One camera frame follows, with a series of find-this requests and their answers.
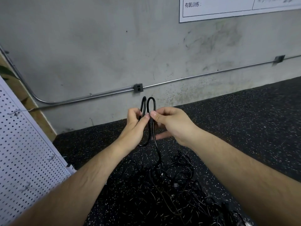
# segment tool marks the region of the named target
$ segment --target gray concrete wall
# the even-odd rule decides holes
[[[179,0],[1,0],[0,43],[33,91],[64,99],[301,54],[301,11],[179,23]],[[44,111],[58,132],[301,76],[301,59]]]

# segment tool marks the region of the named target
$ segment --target person's left hand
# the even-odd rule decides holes
[[[144,127],[147,125],[150,116],[146,113],[138,122],[138,118],[141,115],[140,109],[130,108],[128,110],[126,127],[115,141],[115,144],[124,151],[124,156],[128,155],[142,139]]]

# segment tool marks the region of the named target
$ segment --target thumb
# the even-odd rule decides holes
[[[158,123],[166,124],[166,116],[157,113],[156,111],[151,111],[150,116]]]
[[[145,126],[147,125],[148,121],[150,119],[149,113],[145,114],[144,117],[140,119],[140,121],[137,123],[135,129],[138,129],[139,131],[143,132]]]

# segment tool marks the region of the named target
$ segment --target fingernail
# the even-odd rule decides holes
[[[156,115],[157,113],[156,113],[156,111],[151,111],[151,113],[150,113],[150,115],[152,116],[152,117],[154,117],[155,115]]]

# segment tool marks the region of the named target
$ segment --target person's left arm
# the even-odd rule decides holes
[[[138,122],[139,115],[138,108],[129,109],[126,127],[114,143],[26,210],[11,226],[82,226],[111,172],[142,139],[149,114]]]

